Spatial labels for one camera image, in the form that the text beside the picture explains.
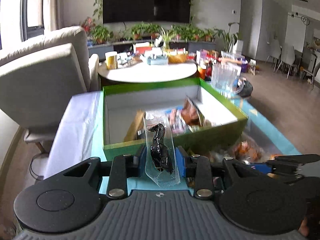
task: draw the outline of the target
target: white curtain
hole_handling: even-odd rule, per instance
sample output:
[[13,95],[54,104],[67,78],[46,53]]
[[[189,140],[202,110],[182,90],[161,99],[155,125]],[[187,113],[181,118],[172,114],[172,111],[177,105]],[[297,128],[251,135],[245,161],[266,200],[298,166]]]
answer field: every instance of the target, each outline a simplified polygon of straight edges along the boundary
[[57,28],[61,29],[63,25],[63,0],[56,0],[57,5]]
[[44,33],[57,30],[56,0],[43,0]]

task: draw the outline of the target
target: screw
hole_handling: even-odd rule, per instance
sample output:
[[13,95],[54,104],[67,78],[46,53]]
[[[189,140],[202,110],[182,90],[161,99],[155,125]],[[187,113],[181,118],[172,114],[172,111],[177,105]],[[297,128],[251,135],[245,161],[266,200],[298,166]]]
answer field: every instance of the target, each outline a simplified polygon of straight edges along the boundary
[[197,191],[197,195],[198,195],[199,197],[210,197],[210,196],[212,195],[212,191],[209,190],[209,189],[205,189],[205,188],[199,189],[199,190]]
[[109,195],[114,198],[120,198],[124,195],[124,191],[120,188],[114,188],[109,191]]

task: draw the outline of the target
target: sofa cushion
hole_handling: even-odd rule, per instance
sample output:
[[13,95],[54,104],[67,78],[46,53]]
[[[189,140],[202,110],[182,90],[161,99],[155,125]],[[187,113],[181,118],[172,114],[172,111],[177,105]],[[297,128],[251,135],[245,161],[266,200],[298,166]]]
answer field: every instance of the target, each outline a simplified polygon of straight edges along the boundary
[[57,127],[71,97],[86,91],[71,43],[37,51],[0,67],[0,109],[33,133]]
[[0,50],[0,66],[44,49],[44,35],[39,35],[24,42],[17,43],[14,49],[15,50]]
[[87,47],[87,34],[80,26],[72,26],[60,30],[48,32],[44,36],[44,48],[51,48],[66,43],[72,43],[75,48],[81,73],[87,91],[90,88],[89,51]]
[[87,91],[89,91],[90,73],[88,67],[89,51],[87,47],[87,34],[80,26],[67,27],[30,38],[18,43],[15,50],[8,51],[2,49],[0,50],[0,66],[28,54],[67,43],[72,43],[75,48],[84,83]]

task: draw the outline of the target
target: black circular pad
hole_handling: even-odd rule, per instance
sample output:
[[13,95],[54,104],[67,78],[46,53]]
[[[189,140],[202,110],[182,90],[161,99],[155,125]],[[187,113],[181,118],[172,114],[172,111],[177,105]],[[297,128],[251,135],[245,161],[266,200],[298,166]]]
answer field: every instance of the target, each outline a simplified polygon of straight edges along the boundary
[[54,189],[42,193],[38,199],[38,206],[47,211],[60,211],[70,207],[75,201],[72,193]]
[[267,176],[240,179],[221,195],[219,207],[236,226],[268,235],[298,229],[307,210],[295,190]]
[[51,182],[39,182],[16,197],[14,211],[23,228],[65,233],[87,225],[100,213],[99,193],[81,178],[64,177],[61,183],[54,179]]

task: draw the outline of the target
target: basket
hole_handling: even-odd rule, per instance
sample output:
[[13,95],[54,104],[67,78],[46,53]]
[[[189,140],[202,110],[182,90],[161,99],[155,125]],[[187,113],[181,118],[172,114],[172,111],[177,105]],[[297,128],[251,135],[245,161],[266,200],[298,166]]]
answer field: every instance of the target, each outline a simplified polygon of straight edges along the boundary
[[168,55],[169,63],[185,63],[187,61],[187,54]]

